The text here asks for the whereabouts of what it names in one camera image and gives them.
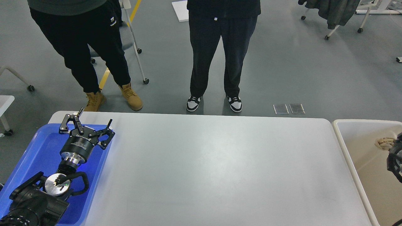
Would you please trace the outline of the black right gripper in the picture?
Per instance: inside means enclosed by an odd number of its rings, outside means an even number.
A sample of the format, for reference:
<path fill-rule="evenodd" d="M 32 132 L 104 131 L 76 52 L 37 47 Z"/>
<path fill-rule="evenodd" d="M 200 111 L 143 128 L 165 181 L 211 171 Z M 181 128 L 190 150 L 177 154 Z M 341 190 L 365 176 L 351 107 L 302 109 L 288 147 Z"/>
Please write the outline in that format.
<path fill-rule="evenodd" d="M 394 144 L 389 149 L 387 157 L 387 170 L 392 172 L 396 179 L 402 183 L 401 169 L 402 169 L 402 133 L 397 135 Z"/>

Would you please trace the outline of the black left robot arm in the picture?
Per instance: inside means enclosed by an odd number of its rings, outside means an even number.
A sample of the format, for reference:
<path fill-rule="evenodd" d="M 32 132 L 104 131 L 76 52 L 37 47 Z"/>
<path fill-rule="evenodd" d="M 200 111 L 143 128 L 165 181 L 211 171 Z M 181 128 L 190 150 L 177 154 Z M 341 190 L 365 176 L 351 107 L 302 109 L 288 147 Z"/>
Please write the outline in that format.
<path fill-rule="evenodd" d="M 1 188 L 2 226 L 79 226 L 86 219 L 115 135 L 66 114 L 41 127 Z"/>

